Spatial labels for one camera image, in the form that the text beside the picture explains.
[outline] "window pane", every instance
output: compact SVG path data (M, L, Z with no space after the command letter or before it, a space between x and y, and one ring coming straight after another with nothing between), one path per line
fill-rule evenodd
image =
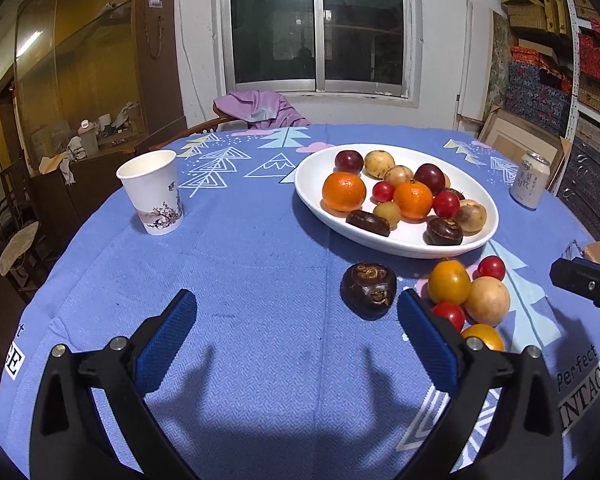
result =
M235 82L315 79L314 0L231 0Z
M402 0L324 0L326 79L402 84Z

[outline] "screw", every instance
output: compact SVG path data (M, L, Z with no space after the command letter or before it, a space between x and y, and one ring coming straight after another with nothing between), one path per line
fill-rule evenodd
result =
M115 350L115 351L122 350L125 346L126 346L126 337L122 337L121 335L113 338L109 343L109 348L111 348L112 350Z
M53 347L51 351L51 355L53 357L62 357L64 355L64 351L66 350L66 346L63 344L59 344Z
M474 351L482 350L482 348L484 347L482 339L478 339L477 337L470 337L469 339L467 339L466 345Z
M533 359L538 359L542 355L540 349L533 345L526 347L526 353L528 353Z

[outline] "can top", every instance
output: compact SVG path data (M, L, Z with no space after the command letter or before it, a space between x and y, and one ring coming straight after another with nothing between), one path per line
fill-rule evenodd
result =
M546 160L544 158L544 156L538 155L536 152L526 152L526 154L528 156L530 156L531 158L534 158L535 160L537 160L538 162L540 162L540 164L544 164L546 166L550 166L551 165L551 163L548 160Z

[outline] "window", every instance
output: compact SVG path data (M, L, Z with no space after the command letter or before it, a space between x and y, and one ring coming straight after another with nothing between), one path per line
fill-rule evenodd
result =
M221 0L227 90L417 102L420 12L420 0Z

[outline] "plate of fruit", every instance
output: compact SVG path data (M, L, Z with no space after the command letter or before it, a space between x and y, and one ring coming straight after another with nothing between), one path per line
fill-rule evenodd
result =
M339 234L408 258L448 258L482 247L498 228L487 191L452 164L407 148L348 144L296 169L296 193Z

